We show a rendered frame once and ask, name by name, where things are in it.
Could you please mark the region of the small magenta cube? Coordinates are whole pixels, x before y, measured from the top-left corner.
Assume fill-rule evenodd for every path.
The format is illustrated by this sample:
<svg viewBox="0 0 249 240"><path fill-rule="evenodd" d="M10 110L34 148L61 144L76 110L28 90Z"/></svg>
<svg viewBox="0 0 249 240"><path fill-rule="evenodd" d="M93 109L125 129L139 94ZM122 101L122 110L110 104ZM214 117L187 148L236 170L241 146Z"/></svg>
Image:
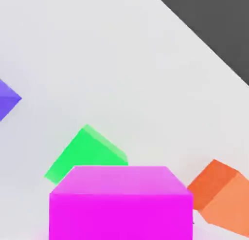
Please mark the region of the small magenta cube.
<svg viewBox="0 0 249 240"><path fill-rule="evenodd" d="M164 166L76 166L50 193L49 240L193 240L193 196Z"/></svg>

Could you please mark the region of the small green cube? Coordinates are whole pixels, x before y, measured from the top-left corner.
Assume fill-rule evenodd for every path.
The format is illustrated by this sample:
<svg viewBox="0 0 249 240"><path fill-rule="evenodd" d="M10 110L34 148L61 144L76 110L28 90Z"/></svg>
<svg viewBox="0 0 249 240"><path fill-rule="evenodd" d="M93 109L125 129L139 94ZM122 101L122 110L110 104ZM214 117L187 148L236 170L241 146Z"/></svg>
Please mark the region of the small green cube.
<svg viewBox="0 0 249 240"><path fill-rule="evenodd" d="M57 185L74 166L127 166L127 155L90 125L84 125L44 177Z"/></svg>

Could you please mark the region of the small purple cube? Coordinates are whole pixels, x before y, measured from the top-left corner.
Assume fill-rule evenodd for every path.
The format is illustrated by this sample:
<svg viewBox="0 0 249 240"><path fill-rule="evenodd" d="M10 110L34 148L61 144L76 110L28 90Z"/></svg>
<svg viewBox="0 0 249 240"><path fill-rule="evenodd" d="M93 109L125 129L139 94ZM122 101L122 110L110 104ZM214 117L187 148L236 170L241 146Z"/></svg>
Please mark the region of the small purple cube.
<svg viewBox="0 0 249 240"><path fill-rule="evenodd" d="M0 79L0 121L21 99L21 96Z"/></svg>

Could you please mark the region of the small orange cube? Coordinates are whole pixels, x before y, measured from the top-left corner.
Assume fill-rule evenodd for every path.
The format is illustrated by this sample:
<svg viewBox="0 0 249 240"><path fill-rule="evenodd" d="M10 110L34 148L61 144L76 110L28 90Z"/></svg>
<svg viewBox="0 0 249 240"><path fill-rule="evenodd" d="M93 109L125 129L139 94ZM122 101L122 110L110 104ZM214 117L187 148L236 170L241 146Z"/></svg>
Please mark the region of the small orange cube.
<svg viewBox="0 0 249 240"><path fill-rule="evenodd" d="M249 238L249 180L238 170L214 159L188 189L207 223Z"/></svg>

